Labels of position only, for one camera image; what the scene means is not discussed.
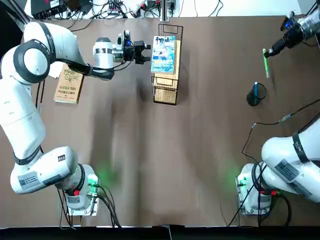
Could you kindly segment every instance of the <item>wire basket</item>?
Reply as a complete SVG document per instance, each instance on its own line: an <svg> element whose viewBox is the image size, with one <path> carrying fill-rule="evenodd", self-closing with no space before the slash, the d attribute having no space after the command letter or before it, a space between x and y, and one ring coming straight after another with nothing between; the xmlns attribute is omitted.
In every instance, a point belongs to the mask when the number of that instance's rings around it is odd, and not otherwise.
<svg viewBox="0 0 320 240"><path fill-rule="evenodd" d="M179 66L178 76L171 78L170 75L161 74L161 76L151 77L153 101L155 103L176 105L178 99L178 88L180 81L180 66L181 66L181 49L184 27L178 25L169 25L160 23L158 26L159 36L175 36L176 41L180 41Z"/></svg>

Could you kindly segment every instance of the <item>pen holder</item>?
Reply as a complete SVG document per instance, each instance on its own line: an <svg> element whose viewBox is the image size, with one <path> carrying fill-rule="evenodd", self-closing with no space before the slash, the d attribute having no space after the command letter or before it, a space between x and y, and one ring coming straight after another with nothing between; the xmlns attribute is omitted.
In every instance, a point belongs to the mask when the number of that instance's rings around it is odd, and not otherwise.
<svg viewBox="0 0 320 240"><path fill-rule="evenodd" d="M257 88L257 96L255 95L255 86L253 86L251 91L246 96L246 101L252 107L257 106L260 101L267 96L267 89L262 83L258 83Z"/></svg>

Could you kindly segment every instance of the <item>brown table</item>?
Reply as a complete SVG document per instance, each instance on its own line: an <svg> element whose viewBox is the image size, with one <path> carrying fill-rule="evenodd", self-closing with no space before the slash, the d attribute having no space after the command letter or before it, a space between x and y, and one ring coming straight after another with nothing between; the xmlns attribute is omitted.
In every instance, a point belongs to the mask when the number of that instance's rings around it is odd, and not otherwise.
<svg viewBox="0 0 320 240"><path fill-rule="evenodd" d="M319 97L317 48L301 44L271 58L274 77L266 79L262 48L281 36L282 20L172 18L170 24L184 26L177 106L153 103L150 63L132 64L111 81L86 77L75 105L54 102L57 80L48 78L41 113L46 125L43 149L68 145L78 153L80 163L92 165L111 187L122 225L225 225L237 210L234 178L251 162L241 149L252 124L277 121ZM87 23L82 21L78 27ZM94 63L92 47L98 37L115 41L128 29L132 40L152 43L158 23L158 19L95 20L75 34L85 60ZM255 81L267 87L268 96L250 107L246 95ZM292 135L317 109L319 104L283 125L257 127L247 152L259 159L268 138ZM13 151L2 130L0 146L0 226L57 226L56 189L15 194L10 187ZM315 203L287 196L292 225L320 225ZM264 224L281 225L286 216L280 200ZM241 224L256 225L257 217L241 217ZM101 204L98 216L84 217L82 225L110 225L107 209Z"/></svg>

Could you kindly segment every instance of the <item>white robotic arm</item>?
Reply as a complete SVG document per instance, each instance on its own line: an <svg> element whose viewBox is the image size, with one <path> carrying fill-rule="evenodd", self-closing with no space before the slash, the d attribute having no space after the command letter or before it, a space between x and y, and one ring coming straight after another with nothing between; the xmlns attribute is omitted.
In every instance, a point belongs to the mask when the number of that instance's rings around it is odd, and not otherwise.
<svg viewBox="0 0 320 240"><path fill-rule="evenodd" d="M260 214L270 210L272 190L284 190L300 194L320 202L320 119L301 133L291 137L272 137L262 147L261 185L264 194L260 197ZM258 214L259 184L261 169L253 163L246 164L236 178L238 199L243 203L241 212Z"/></svg>
<svg viewBox="0 0 320 240"><path fill-rule="evenodd" d="M97 66L86 64L76 37L66 28L32 22L24 30L24 43L10 49L1 60L0 125L14 152L14 168L10 176L17 194L33 193L55 184L67 193L67 205L73 210L86 210L98 178L89 165L78 164L77 154L68 146L41 151L46 130L41 117L26 91L26 86L40 83L49 74L50 64L61 61L86 76L110 80L114 62L135 59L143 64L149 59L141 52L150 49L143 41L130 41L130 33L120 35L117 44L106 37L98 38L93 47Z"/></svg>
<svg viewBox="0 0 320 240"><path fill-rule="evenodd" d="M320 10L317 8L310 15L298 19L291 14L285 18L280 29L285 33L264 53L266 58L278 55L285 47L293 48L319 33ZM236 177L241 213L258 214L260 187L257 179L262 169L261 184L265 194L261 194L260 214L266 214L270 210L271 190L284 190L303 195L315 203L320 202L320 164L317 164L320 160L319 133L320 119L305 131L297 132L291 137L273 137L266 141L262 147L260 166L248 163Z"/></svg>

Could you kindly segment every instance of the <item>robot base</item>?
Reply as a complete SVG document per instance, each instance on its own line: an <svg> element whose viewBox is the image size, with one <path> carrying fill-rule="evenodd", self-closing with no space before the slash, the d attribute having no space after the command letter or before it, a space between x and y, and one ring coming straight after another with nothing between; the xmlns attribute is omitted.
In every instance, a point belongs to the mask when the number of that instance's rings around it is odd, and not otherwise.
<svg viewBox="0 0 320 240"><path fill-rule="evenodd" d="M97 216L98 206L99 206L99 198L92 198L90 205L87 209L76 210L70 207L68 208L69 208L69 213L71 213L73 216Z"/></svg>
<svg viewBox="0 0 320 240"><path fill-rule="evenodd" d="M245 197L247 196L248 191L253 186L252 181L252 170L254 164L248 163L246 164L240 175L235 178L235 186L238 198L238 205L241 206L243 203L240 212L243 215L258 215L258 197L259 192L255 187L252 188L250 194L244 201ZM270 211L271 205L271 196L260 194L260 214L264 215Z"/></svg>
<svg viewBox="0 0 320 240"><path fill-rule="evenodd" d="M91 197L88 193L99 194L99 188L90 186L98 184L99 179L90 165L82 165L84 169L84 183L78 196L67 196L67 206L73 216L96 216L99 198Z"/></svg>

